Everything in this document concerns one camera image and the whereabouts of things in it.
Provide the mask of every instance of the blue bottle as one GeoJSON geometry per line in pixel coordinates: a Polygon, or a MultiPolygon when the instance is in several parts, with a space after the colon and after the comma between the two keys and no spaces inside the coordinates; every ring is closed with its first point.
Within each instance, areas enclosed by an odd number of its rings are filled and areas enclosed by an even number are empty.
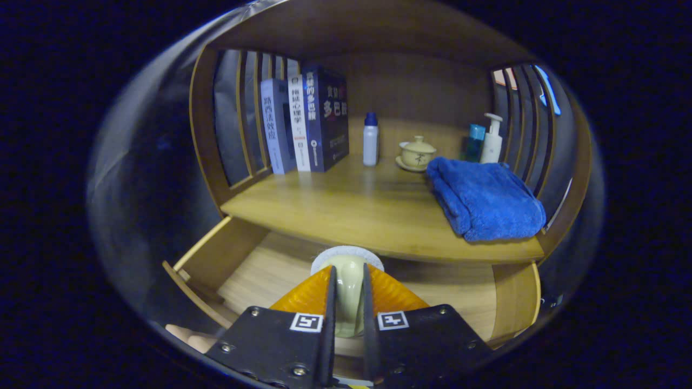
{"type": "Polygon", "coordinates": [[[480,153],[483,151],[483,140],[485,139],[485,127],[481,125],[471,125],[470,137],[466,146],[464,160],[468,162],[480,161],[480,153]]]}

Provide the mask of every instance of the wall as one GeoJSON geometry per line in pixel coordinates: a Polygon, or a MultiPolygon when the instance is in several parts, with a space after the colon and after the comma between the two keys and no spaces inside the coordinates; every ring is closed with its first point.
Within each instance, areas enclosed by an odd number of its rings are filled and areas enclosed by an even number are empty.
{"type": "Polygon", "coordinates": [[[471,123],[487,125],[492,109],[490,75],[484,69],[421,55],[361,53],[323,57],[347,79],[351,154],[363,153],[365,113],[377,113],[380,155],[399,155],[399,143],[424,135],[437,155],[459,158],[471,123]]]}

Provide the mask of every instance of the wooden cabinet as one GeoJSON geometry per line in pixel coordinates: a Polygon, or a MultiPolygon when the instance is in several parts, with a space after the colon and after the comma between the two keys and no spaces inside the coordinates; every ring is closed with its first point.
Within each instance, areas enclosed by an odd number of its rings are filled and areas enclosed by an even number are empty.
{"type": "MultiPolygon", "coordinates": [[[[564,101],[574,118],[572,137],[557,136],[554,115],[549,116],[536,190],[541,194],[546,181],[564,181],[565,174],[571,186],[552,227],[530,239],[469,244],[455,236],[424,176],[400,170],[394,157],[399,142],[421,134],[439,155],[458,158],[469,124],[485,123],[483,113],[493,109],[493,71],[531,63],[540,62],[509,38],[433,1],[289,0],[258,12],[208,43],[197,60],[190,87],[192,135],[223,221],[173,268],[164,266],[202,310],[229,327],[247,306],[268,307],[307,278],[312,259],[328,246],[362,246],[380,255],[385,270],[427,303],[451,304],[481,338],[501,345],[535,321],[540,305],[536,265],[571,227],[588,186],[590,129],[579,103],[565,88],[564,101]],[[266,148],[260,147],[264,167],[258,168],[253,161],[259,157],[252,155],[247,139],[257,132],[263,141],[261,118],[256,128],[245,119],[259,106],[255,93],[254,107],[237,99],[242,168],[248,176],[230,185],[219,157],[213,105],[217,61],[226,50],[241,53],[238,96],[245,96],[246,88],[257,90],[263,78],[274,74],[277,55],[280,64],[286,59],[303,66],[321,63],[344,73],[350,155],[326,173],[279,176],[271,174],[266,148]],[[245,65],[249,51],[271,55],[269,74],[262,74],[261,64],[245,65]],[[246,84],[249,71],[253,85],[246,84]],[[368,111],[380,118],[381,160],[374,168],[363,166],[361,157],[368,111]],[[558,143],[565,139],[573,144],[558,143]],[[555,150],[565,147],[571,147],[573,160],[553,163],[561,157],[555,150]],[[553,171],[555,166],[561,170],[553,171]]],[[[530,102],[539,99],[534,89],[525,93],[530,102]]],[[[522,145],[529,142],[525,136],[537,138],[538,123],[525,117],[531,113],[528,107],[512,111],[521,118],[508,126],[516,133],[510,137],[514,146],[507,147],[517,150],[505,155],[518,161],[520,150],[535,148],[535,141],[522,145]],[[534,127],[525,128],[526,123],[534,127]]],[[[524,171],[537,163],[536,153],[527,159],[524,171]]],[[[337,372],[358,377],[358,342],[338,340],[337,372]]]]}

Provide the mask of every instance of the book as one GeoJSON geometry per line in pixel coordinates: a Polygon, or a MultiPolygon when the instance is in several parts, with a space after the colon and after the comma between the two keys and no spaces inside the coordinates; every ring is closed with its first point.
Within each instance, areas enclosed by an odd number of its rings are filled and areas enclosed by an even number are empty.
{"type": "Polygon", "coordinates": [[[346,79],[322,66],[303,71],[312,172],[326,172],[349,153],[346,79]]]}
{"type": "Polygon", "coordinates": [[[295,164],[299,172],[310,171],[310,154],[305,129],[305,107],[303,105],[302,75],[289,77],[289,103],[291,105],[291,130],[295,148],[295,164]]]}
{"type": "Polygon", "coordinates": [[[295,169],[288,85],[270,78],[262,81],[260,93],[269,161],[274,174],[286,174],[295,169]]]}

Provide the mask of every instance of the blue bottle cap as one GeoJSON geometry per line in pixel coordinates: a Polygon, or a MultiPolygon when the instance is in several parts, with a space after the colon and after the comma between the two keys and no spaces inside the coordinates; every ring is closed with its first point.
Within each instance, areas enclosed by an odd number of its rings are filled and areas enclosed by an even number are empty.
{"type": "Polygon", "coordinates": [[[374,112],[368,112],[365,115],[365,125],[377,125],[377,116],[374,112]]]}
{"type": "Polygon", "coordinates": [[[485,127],[481,125],[471,125],[470,134],[471,138],[484,140],[485,139],[485,127]]]}

